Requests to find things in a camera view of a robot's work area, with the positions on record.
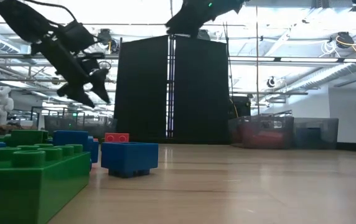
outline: black panel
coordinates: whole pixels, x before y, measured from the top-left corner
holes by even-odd
[[[167,54],[168,36],[121,45],[114,118],[133,141],[166,136]]]
[[[228,142],[226,45],[176,38],[174,139],[208,144]]]

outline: large green block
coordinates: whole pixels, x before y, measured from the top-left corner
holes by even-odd
[[[54,147],[0,160],[0,223],[47,223],[88,184],[90,153],[65,155]]]
[[[8,146],[16,147],[44,143],[44,131],[36,130],[13,130]]]

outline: red block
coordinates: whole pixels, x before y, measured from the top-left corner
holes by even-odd
[[[105,133],[105,142],[129,142],[129,134]]]

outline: ceiling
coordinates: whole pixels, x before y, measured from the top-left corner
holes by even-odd
[[[68,1],[68,0],[41,0],[53,4],[61,4],[69,8],[79,22],[97,34],[100,29],[110,29],[114,39],[123,38],[123,41],[132,41],[164,35],[166,29],[164,23],[171,18],[172,14],[178,12],[182,5],[182,0],[91,0],[91,1]],[[217,18],[215,22],[207,23],[203,29],[207,29],[212,41],[226,42],[223,22],[228,23],[228,36],[231,57],[248,56],[269,56],[269,57],[356,57],[353,48],[338,49],[331,44],[327,44],[330,37],[335,38],[338,32],[349,32],[356,43],[356,10],[353,5],[334,8],[314,8],[293,7],[301,4],[302,1],[285,0],[287,6],[269,6],[271,2],[277,0],[259,0],[261,6],[256,8],[257,1],[245,6],[239,14],[229,12]],[[342,6],[340,2],[332,1],[331,6]],[[70,15],[63,9],[54,7],[38,6],[29,3],[34,9],[38,10],[46,18],[58,22],[68,23],[72,20]],[[3,21],[0,16],[0,39],[7,45],[15,47],[20,53],[27,52],[28,43],[21,40]],[[116,80],[117,60],[110,60],[113,67],[108,78]],[[20,66],[19,60],[0,59],[0,65],[16,71],[15,73],[4,73],[0,70],[0,78],[28,78],[29,67]],[[57,77],[55,69],[47,65],[44,60],[37,63],[46,67],[32,67],[30,74],[36,74],[37,79],[51,79]],[[290,84],[320,67],[307,64],[291,63],[289,65],[275,65],[273,63],[261,64],[258,70],[260,79],[259,89],[267,90],[266,81],[270,77],[284,80],[282,85]],[[235,91],[256,91],[257,69],[253,64],[232,64],[232,76]],[[48,88],[58,89],[60,85],[50,82],[26,83],[24,88]],[[106,89],[110,91],[110,97],[114,99],[112,92],[116,89],[113,83],[107,83]],[[68,99],[56,97],[52,91],[37,91],[34,93],[39,98],[48,98],[64,103]],[[94,94],[90,93],[90,98],[95,103],[102,104],[102,101]]]

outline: black curtain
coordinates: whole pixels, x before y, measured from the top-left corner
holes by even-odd
[[[173,138],[179,142],[228,143],[226,44],[176,37]]]
[[[114,118],[132,141],[166,138],[167,54],[168,36],[121,45]]]

